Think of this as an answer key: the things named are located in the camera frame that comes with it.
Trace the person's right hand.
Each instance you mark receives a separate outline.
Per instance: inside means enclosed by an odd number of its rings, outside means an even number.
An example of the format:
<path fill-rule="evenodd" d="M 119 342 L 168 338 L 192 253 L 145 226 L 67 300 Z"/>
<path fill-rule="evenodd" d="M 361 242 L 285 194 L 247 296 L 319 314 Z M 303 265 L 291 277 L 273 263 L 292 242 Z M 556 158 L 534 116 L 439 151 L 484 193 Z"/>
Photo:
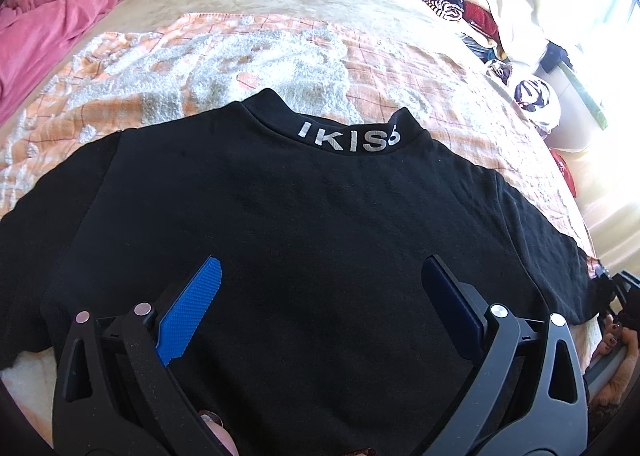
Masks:
<path fill-rule="evenodd" d="M 634 378 L 639 359 L 638 332 L 620 324 L 608 314 L 604 319 L 602 340 L 594 351 L 594 362 L 605 362 L 606 377 L 589 402 L 591 422 L 609 421 L 618 411 Z"/>

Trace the person's left hand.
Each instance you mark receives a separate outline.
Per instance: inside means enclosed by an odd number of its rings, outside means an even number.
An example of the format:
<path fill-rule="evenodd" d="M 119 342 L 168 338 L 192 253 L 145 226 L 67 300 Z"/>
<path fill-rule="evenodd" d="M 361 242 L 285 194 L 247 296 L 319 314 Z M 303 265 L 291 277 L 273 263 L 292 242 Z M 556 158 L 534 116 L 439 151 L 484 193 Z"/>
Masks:
<path fill-rule="evenodd" d="M 238 456 L 239 452 L 236 448 L 235 442 L 232 440 L 229 432 L 224 428 L 224 423 L 221 418 L 209 410 L 201 410 L 198 413 L 201 417 L 201 420 L 204 421 L 204 424 L 209 428 L 211 432 L 213 432 L 214 436 L 218 439 L 219 442 L 228 450 L 228 452 L 233 456 Z"/>

